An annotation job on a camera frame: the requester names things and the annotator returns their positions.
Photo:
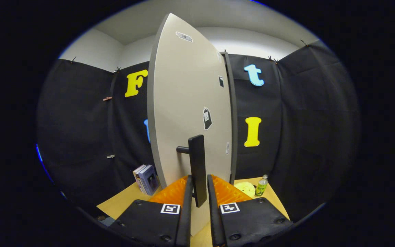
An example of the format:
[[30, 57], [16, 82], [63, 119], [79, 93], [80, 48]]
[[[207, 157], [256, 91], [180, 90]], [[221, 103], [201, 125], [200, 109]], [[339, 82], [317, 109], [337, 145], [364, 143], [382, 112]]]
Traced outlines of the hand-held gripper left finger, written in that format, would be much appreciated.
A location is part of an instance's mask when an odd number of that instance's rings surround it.
[[179, 203], [134, 200], [110, 225], [123, 247], [189, 247], [191, 245], [191, 175], [176, 181]]

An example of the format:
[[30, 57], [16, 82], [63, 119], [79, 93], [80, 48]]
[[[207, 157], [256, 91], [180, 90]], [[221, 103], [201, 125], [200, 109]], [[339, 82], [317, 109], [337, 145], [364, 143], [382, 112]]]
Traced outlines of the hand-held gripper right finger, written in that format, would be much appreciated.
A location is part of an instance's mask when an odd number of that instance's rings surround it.
[[207, 176], [207, 190], [215, 247], [264, 247], [293, 228], [267, 198], [251, 199], [215, 175]]

